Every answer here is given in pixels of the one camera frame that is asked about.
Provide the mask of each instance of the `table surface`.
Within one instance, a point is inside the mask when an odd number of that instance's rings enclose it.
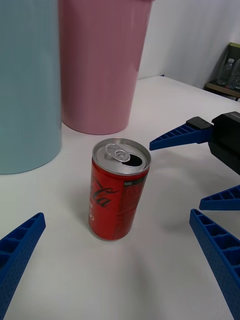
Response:
[[[239,106],[169,78],[139,80],[129,126],[111,137],[148,147],[194,116],[211,121]],[[131,232],[103,241],[89,230],[88,208],[92,148],[104,138],[63,125],[52,162],[0,176],[0,238],[37,212],[46,220],[4,320],[232,320],[189,217],[239,176],[206,143],[153,151]],[[206,214],[240,238],[239,212]]]

